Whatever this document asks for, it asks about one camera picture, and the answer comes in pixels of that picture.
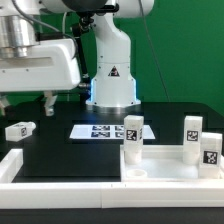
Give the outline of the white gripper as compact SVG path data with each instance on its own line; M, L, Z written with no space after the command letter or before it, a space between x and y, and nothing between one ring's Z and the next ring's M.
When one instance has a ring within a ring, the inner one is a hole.
M49 40L29 48L25 58L0 59L0 92L45 91L45 114L53 116L53 91L71 90L81 81L75 50L71 39ZM0 95L2 115L8 106Z

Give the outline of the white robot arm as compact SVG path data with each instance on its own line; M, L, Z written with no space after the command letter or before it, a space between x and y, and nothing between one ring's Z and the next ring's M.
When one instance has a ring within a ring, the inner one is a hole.
M130 73L131 43L113 19L147 15L154 0L0 0L0 111L9 106L9 92L38 92L46 97L45 113L54 114L56 93L77 86L90 90L86 104L102 110L138 105L136 81ZM34 25L42 13L75 12L79 35L92 29L97 44L97 74L93 79L79 71L83 59L76 40L54 31L41 40Z

